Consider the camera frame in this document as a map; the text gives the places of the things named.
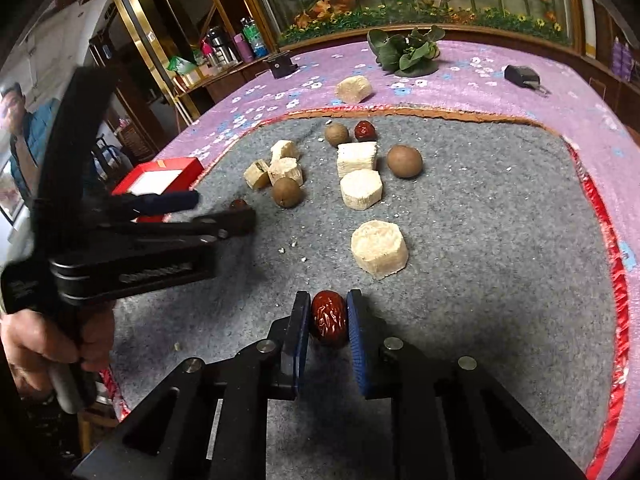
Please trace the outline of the person's left hand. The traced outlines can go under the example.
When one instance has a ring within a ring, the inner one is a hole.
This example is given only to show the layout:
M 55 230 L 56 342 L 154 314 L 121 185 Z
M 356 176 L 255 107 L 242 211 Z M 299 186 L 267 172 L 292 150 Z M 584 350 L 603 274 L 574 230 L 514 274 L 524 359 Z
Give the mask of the person's left hand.
M 79 342 L 38 312 L 25 309 L 2 315 L 1 341 L 20 396 L 44 399 L 51 393 L 50 363 L 80 362 L 87 372 L 105 370 L 114 344 L 114 307 L 114 301 L 98 307 L 82 326 Z

